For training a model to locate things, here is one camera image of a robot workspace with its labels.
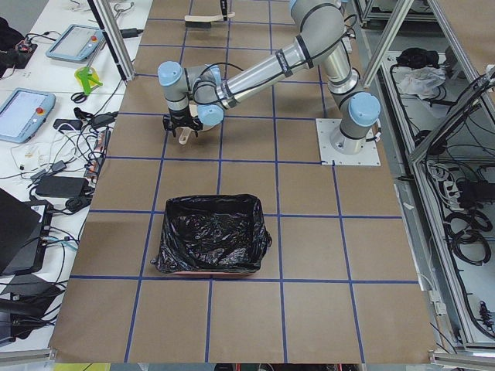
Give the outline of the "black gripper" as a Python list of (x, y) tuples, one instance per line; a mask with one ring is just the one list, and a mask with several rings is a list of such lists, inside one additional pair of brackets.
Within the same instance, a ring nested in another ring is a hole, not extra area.
[(190, 128), (194, 132), (196, 138), (199, 136), (199, 131), (203, 130), (203, 123), (197, 116), (193, 116), (188, 110), (170, 110), (168, 114), (162, 116), (162, 123), (166, 131), (172, 132), (174, 138), (177, 136), (177, 128)]

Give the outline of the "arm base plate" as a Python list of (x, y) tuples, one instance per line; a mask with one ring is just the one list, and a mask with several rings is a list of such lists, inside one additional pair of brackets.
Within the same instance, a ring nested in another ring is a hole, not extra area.
[(316, 133), (322, 165), (380, 166), (374, 133), (368, 130), (366, 138), (345, 137), (340, 131), (340, 119), (316, 119)]

